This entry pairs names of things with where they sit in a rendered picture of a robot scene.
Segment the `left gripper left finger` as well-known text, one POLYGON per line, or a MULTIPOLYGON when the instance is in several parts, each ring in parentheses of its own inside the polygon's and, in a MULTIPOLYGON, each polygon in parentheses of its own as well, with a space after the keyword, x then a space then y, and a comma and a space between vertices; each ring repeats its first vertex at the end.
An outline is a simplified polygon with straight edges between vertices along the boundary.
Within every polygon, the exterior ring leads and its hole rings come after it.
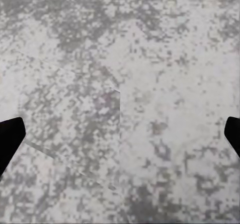
POLYGON ((0 177, 25 136, 26 128, 22 117, 0 122, 0 177))

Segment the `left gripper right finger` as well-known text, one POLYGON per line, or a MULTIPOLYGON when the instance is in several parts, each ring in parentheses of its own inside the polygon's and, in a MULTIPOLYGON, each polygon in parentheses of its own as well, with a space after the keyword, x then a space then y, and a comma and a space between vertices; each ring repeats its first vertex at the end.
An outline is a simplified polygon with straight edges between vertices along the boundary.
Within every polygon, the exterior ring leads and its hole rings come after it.
POLYGON ((224 134, 240 157, 240 119, 228 117, 224 134))

